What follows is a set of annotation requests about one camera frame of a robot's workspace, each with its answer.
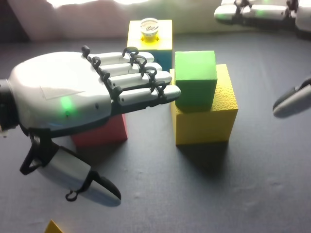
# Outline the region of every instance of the gray table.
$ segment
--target gray table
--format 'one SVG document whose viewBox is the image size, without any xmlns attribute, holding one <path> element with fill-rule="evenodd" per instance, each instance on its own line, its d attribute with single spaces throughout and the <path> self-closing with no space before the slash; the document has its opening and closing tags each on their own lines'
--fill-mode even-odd
<svg viewBox="0 0 311 233">
<path fill-rule="evenodd" d="M 125 39 L 0 45 L 0 73 L 55 51 L 121 51 Z M 277 97 L 310 72 L 311 42 L 294 35 L 177 36 L 174 49 L 215 50 L 227 64 L 239 112 L 224 144 L 177 148 L 169 105 L 127 114 L 129 139 L 81 151 L 122 192 L 118 207 L 80 197 L 19 167 L 30 148 L 20 128 L 0 139 L 0 232 L 308 233 L 311 229 L 311 111 L 275 119 Z M 73 148 L 70 138 L 56 139 Z"/>
</svg>

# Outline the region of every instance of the stacked blocks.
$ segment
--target stacked blocks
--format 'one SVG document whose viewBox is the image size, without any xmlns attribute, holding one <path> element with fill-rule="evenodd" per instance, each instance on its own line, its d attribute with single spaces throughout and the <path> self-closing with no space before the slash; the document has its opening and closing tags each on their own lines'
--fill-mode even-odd
<svg viewBox="0 0 311 233">
<path fill-rule="evenodd" d="M 140 21 L 130 21 L 127 46 L 136 47 L 139 51 L 149 52 L 155 57 L 164 71 L 173 67 L 173 30 L 171 20 L 159 20 L 157 39 L 149 42 L 144 40 L 140 31 Z"/>
<path fill-rule="evenodd" d="M 238 104 L 227 66 L 216 65 L 216 71 L 218 80 L 210 111 L 186 113 L 171 103 L 176 145 L 229 140 Z"/>
<path fill-rule="evenodd" d="M 117 115 L 102 127 L 71 136 L 77 148 L 99 146 L 127 139 L 125 115 Z"/>
<path fill-rule="evenodd" d="M 175 77 L 181 90 L 178 108 L 202 111 L 212 107 L 217 84 L 214 51 L 176 52 Z"/>
</svg>

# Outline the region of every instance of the textured yellow surface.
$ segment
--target textured yellow surface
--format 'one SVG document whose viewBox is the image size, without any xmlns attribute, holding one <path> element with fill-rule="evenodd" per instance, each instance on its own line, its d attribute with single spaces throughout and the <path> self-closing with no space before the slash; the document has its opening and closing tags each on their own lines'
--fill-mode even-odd
<svg viewBox="0 0 311 233">
<path fill-rule="evenodd" d="M 48 227 L 44 233 L 63 233 L 52 220 L 49 222 Z"/>
<path fill-rule="evenodd" d="M 138 50 L 172 50 L 173 49 L 173 23 L 171 20 L 159 20 L 158 40 L 152 42 L 142 40 L 140 21 L 130 21 L 127 46 Z"/>
<path fill-rule="evenodd" d="M 229 140 L 238 104 L 227 66 L 217 65 L 216 69 L 218 81 L 210 111 L 185 113 L 176 107 L 175 102 L 171 103 L 176 145 Z"/>
</svg>

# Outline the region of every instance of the green cube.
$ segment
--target green cube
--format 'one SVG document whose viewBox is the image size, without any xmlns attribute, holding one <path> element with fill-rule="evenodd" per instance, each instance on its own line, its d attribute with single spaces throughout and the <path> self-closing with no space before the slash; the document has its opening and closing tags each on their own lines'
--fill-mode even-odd
<svg viewBox="0 0 311 233">
<path fill-rule="evenodd" d="M 215 52 L 176 52 L 175 83 L 181 90 L 178 108 L 209 110 L 217 84 Z"/>
</svg>

